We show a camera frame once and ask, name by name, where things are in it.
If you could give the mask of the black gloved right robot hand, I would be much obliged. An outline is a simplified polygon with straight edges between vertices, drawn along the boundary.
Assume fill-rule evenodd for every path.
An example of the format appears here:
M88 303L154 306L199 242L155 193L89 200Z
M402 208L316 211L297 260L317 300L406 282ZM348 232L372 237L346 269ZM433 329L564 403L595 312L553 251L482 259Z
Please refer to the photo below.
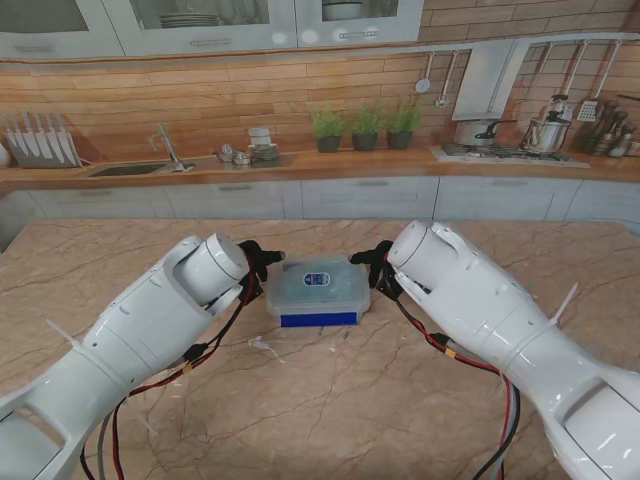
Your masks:
M391 266L386 260L393 242L381 241L374 249L360 251L349 257L349 262L354 265L367 265L369 267L368 284L370 289L378 290L388 298L396 299L397 294L392 286Z

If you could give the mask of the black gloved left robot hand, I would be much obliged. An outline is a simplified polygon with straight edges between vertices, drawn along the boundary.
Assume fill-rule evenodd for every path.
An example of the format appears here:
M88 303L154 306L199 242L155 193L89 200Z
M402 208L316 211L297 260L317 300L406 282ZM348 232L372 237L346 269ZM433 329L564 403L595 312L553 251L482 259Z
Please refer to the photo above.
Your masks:
M249 273L240 282L243 287L248 287L252 278L255 282L266 282L268 266L285 259L284 251L263 250L255 240L245 240L238 246L242 249L249 264Z

